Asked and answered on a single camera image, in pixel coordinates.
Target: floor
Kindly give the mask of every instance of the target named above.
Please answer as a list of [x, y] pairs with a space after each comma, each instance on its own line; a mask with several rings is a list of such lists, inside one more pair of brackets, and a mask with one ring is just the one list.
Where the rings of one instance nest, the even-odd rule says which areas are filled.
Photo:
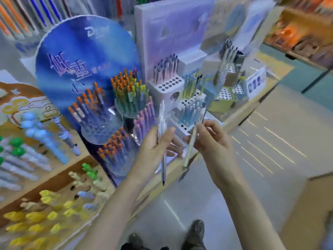
[[[333, 161], [328, 149], [333, 139], [332, 119], [327, 109], [279, 85], [230, 133], [239, 167], [278, 232], [307, 179], [333, 169], [327, 163]], [[180, 249], [195, 219], [205, 222], [207, 249], [242, 249], [224, 198], [203, 160], [138, 214], [127, 226], [121, 244], [136, 232], [151, 250], [163, 246]]]

